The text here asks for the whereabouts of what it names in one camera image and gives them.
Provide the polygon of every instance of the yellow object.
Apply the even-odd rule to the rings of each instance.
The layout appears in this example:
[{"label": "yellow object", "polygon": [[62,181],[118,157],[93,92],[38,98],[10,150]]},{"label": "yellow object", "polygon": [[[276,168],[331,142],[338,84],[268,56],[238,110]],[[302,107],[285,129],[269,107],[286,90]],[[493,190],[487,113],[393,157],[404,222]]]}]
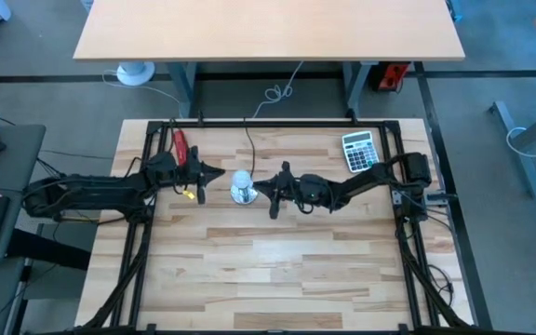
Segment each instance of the yellow object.
[{"label": "yellow object", "polygon": [[190,200],[194,200],[195,199],[195,195],[189,191],[183,191],[183,195],[187,196],[188,198],[190,198]]}]

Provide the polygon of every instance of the black metal frame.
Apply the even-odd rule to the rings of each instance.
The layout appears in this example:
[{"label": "black metal frame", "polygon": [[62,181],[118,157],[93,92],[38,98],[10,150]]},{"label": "black metal frame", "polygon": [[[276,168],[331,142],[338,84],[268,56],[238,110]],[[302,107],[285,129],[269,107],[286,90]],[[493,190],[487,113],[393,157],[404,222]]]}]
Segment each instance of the black metal frame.
[{"label": "black metal frame", "polygon": [[[393,153],[391,152],[391,146],[390,142],[388,140],[388,135],[391,133],[394,137],[395,142],[395,154],[403,154],[404,146],[402,143],[402,136],[401,136],[401,130],[400,125],[398,121],[357,121],[355,119],[352,120],[332,120],[332,121],[314,121],[314,120],[308,120],[308,121],[254,121],[249,120],[247,122],[244,121],[206,121],[202,117],[199,117],[197,121],[179,121],[177,125],[181,128],[192,128],[192,127],[361,127],[361,128],[375,128],[380,133],[380,139],[382,143],[382,154],[383,158],[385,160],[390,159],[393,156]],[[152,154],[152,144],[154,141],[154,137],[158,134],[159,143],[158,143],[158,152],[164,151],[167,143],[168,138],[168,132],[169,132],[169,122],[163,122],[163,121],[151,121],[148,123],[148,127],[146,129],[146,138],[144,142],[144,148],[142,150],[142,165],[143,162],[146,162],[151,154]],[[462,222],[463,224],[463,218],[462,213],[460,212],[460,204],[457,208],[454,209],[454,212],[452,213],[452,219],[456,218],[456,220]],[[404,217],[400,217],[398,212],[395,211],[395,224],[396,228],[403,228],[404,225]],[[146,222],[144,224],[144,231],[142,233],[142,244],[146,246],[145,249],[145,256],[148,255],[148,247],[150,246],[150,239],[152,235],[152,221]],[[126,243],[124,245],[124,254],[122,258],[122,263],[120,267],[120,274],[119,278],[123,277],[126,274],[127,268],[130,265],[131,255],[133,252],[133,246],[136,240],[136,228],[137,224],[130,224],[127,229],[127,237],[126,237]],[[422,270],[423,273],[427,274],[427,259],[425,256],[425,249],[422,241],[422,234],[420,230],[420,226],[416,222],[411,223],[411,228],[414,231],[414,241],[415,241],[415,250],[417,252],[417,261],[420,266],[420,270]],[[398,246],[399,249],[402,250],[403,248],[408,247],[408,241],[406,238],[403,238],[403,235],[397,236],[398,240]],[[464,257],[465,252],[471,252],[470,246],[468,249],[462,249],[461,255]],[[140,305],[141,305],[141,295],[143,292],[143,286],[144,286],[144,275],[145,275],[145,262],[146,257],[143,261],[143,266],[139,269],[136,278],[135,278],[135,285],[133,290],[133,297],[130,305],[130,311],[129,311],[129,318],[127,324],[132,327],[136,327],[138,322],[138,314],[140,311]],[[466,255],[467,260],[471,260],[473,258],[472,253],[469,255]],[[410,269],[409,265],[403,262],[403,272],[405,277],[405,284],[407,288],[408,298],[409,298],[409,309],[411,314],[411,321],[413,323],[413,327],[419,327],[422,325],[422,319],[420,315],[420,309],[418,304],[418,297],[415,289],[415,282],[413,277],[413,271]],[[474,273],[469,273],[466,275],[474,275],[476,278],[474,278],[474,282],[478,283],[478,276],[476,274],[476,269]],[[480,295],[477,295],[477,298],[482,298],[482,292]],[[429,324],[433,327],[439,327],[439,318],[437,315],[436,307],[432,301],[432,299],[425,294],[426,304],[428,308],[428,317],[429,317]],[[483,311],[474,311],[476,315],[480,315],[481,313],[486,314],[487,313],[487,306],[485,305],[485,301],[478,301],[474,304],[474,306],[483,306],[485,307]],[[115,306],[112,318],[111,318],[111,327],[117,327],[119,326],[120,322],[120,315],[123,308],[123,297],[119,300],[119,303]],[[490,329],[490,325],[480,325],[484,328]],[[244,331],[244,330],[237,330],[237,331],[229,331],[229,333],[237,333],[237,334],[259,334],[259,331]],[[337,333],[337,332],[344,332],[345,334],[348,334],[349,331],[346,330],[339,330],[339,331],[328,331],[328,333]],[[191,334],[191,331],[157,331],[155,334],[159,333],[166,333],[166,334],[172,334],[172,335],[179,335],[179,334]],[[209,334],[224,334],[225,332],[222,331],[211,331]],[[296,334],[306,334],[310,335],[313,334],[312,331],[288,331],[288,333],[296,333]],[[401,334],[404,333],[402,329],[400,330],[390,330],[390,331],[361,331],[361,333],[366,334]]]}]

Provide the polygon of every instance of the calculator display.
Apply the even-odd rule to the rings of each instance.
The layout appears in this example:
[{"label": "calculator display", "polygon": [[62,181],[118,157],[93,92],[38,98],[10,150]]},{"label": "calculator display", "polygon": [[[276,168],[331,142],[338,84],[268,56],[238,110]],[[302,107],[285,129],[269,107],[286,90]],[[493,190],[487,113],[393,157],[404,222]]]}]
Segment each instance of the calculator display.
[{"label": "calculator display", "polygon": [[371,139],[371,134],[365,133],[365,134],[360,134],[356,136],[346,137],[344,138],[344,143],[352,143],[356,141],[367,141],[370,139]]}]

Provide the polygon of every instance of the red marker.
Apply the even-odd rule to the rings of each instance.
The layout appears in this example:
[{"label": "red marker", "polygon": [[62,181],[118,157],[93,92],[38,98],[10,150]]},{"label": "red marker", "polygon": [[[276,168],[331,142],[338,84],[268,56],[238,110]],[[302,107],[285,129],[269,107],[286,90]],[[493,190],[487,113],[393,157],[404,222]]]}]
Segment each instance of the red marker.
[{"label": "red marker", "polygon": [[187,151],[189,150],[183,130],[175,131],[173,139],[175,141],[175,151],[177,153],[177,165],[183,166],[187,162]]}]

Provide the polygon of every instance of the desk leg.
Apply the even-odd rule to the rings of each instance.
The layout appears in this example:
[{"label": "desk leg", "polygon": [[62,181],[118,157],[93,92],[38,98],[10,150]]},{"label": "desk leg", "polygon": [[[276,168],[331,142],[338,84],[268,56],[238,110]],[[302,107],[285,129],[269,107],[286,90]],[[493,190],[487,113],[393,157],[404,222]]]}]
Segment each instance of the desk leg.
[{"label": "desk leg", "polygon": [[342,76],[344,79],[344,99],[349,111],[353,111],[359,117],[359,98],[361,90],[368,79],[369,68],[377,64],[375,61],[360,61],[342,63]]},{"label": "desk leg", "polygon": [[66,246],[20,229],[14,229],[7,256],[49,261],[80,270],[87,270],[90,262],[90,253],[81,248]]},{"label": "desk leg", "polygon": [[[507,131],[510,131],[515,127],[512,116],[508,112],[508,108],[501,101],[495,101],[490,108],[491,112],[497,112],[502,119],[503,126]],[[519,133],[518,135],[511,135],[511,141],[515,148],[521,152],[527,152],[530,149],[536,147],[536,122],[530,126],[527,130]],[[532,158],[525,157],[521,154],[514,153],[520,160],[520,165],[523,168],[529,191],[533,198],[536,199],[536,168],[532,162]]]},{"label": "desk leg", "polygon": [[197,63],[195,61],[187,63],[169,62],[167,63],[167,67],[173,85],[177,89],[177,95],[180,101],[179,115],[184,118],[191,117]]}]

